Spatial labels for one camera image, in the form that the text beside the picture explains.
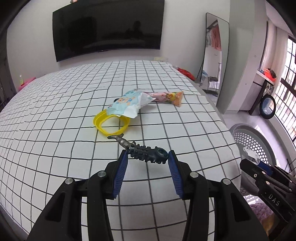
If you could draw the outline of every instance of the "pink object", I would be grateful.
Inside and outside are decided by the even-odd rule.
[[[219,26],[216,25],[211,29],[211,36],[212,36],[212,47],[216,50],[221,51],[221,39],[220,39],[220,31]]]
[[[181,107],[183,91],[179,92],[156,92],[156,93],[147,93],[152,98],[155,98],[155,102],[165,102],[171,103],[177,107]]]
[[[19,86],[19,91],[21,91],[25,86],[27,86],[29,83],[31,83],[33,80],[35,80],[36,77],[30,78],[30,79],[26,79],[24,81],[24,84]]]
[[[250,207],[259,219],[260,223],[273,214],[273,211],[264,202],[251,204]]]

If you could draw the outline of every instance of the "yellow plastic container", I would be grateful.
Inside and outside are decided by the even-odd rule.
[[[111,117],[117,117],[119,119],[121,119],[123,122],[124,122],[124,125],[122,128],[120,128],[117,132],[114,132],[114,133],[108,133],[107,131],[105,131],[103,128],[102,128],[102,124],[110,119]],[[106,110],[103,110],[101,111],[99,114],[97,114],[95,117],[94,117],[94,125],[95,127],[97,127],[97,129],[102,132],[105,136],[112,136],[112,135],[120,135],[122,134],[128,127],[128,124],[130,122],[130,118],[126,117],[126,116],[120,116],[118,117],[117,115],[107,115],[107,112]]]

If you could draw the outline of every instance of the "red plastic bag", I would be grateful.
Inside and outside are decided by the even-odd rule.
[[[192,81],[195,81],[195,80],[196,80],[196,78],[193,76],[193,74],[190,73],[189,71],[184,70],[184,69],[181,69],[181,68],[177,68],[177,70],[178,70],[180,73],[182,73],[182,74],[184,74],[185,76],[187,76],[188,78],[190,78]]]
[[[264,75],[267,78],[269,78],[272,82],[275,82],[276,81],[276,79],[271,76],[271,73],[270,73],[270,70],[269,69],[264,69]]]

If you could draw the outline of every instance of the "washing machine door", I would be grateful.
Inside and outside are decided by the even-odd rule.
[[[276,102],[270,94],[262,97],[259,105],[259,111],[264,119],[270,119],[276,112]]]

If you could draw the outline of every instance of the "pink snack wrapper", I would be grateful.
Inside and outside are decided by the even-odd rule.
[[[179,92],[156,92],[156,93],[147,93],[152,98],[155,98],[155,102],[165,102],[171,103],[177,107],[181,106],[183,91]]]

